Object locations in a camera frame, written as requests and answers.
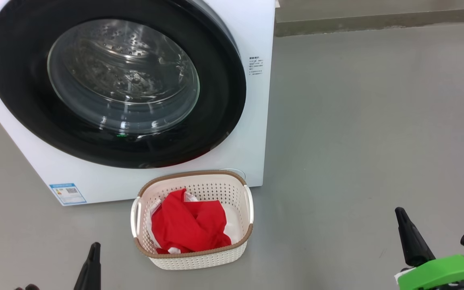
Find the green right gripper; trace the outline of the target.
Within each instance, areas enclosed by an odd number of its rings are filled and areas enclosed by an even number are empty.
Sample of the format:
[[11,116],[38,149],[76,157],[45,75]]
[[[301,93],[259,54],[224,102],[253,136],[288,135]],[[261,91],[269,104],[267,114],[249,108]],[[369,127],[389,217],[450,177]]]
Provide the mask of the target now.
[[436,259],[402,207],[395,209],[405,263],[413,267],[395,275],[400,290],[430,290],[464,280],[464,256]]

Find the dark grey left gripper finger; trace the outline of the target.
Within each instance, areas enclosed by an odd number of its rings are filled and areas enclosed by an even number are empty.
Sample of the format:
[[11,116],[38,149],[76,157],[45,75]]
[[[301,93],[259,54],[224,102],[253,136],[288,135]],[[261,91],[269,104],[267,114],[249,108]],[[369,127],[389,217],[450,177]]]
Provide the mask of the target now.
[[83,263],[74,290],[101,290],[101,244],[94,242]]

